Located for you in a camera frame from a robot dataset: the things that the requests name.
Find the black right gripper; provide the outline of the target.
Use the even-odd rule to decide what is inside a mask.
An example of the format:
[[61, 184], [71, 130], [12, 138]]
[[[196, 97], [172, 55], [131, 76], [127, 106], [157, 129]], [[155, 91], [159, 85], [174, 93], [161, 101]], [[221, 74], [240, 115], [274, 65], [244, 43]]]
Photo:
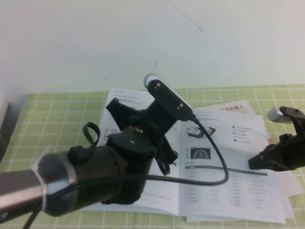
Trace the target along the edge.
[[305, 166], [305, 136], [283, 134], [279, 143], [269, 144], [248, 160], [251, 170], [292, 171]]

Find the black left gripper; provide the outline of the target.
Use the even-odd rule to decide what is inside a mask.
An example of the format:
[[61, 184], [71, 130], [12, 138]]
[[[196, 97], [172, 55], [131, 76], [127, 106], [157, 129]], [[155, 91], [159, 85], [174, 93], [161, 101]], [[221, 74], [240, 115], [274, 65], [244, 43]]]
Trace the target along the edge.
[[106, 106], [120, 130], [126, 127], [140, 126], [150, 133], [151, 140], [157, 150], [156, 156], [164, 165], [171, 165], [177, 158], [178, 153], [172, 149], [166, 138], [166, 133], [174, 125], [174, 116], [164, 108], [147, 108], [136, 110], [113, 98]]

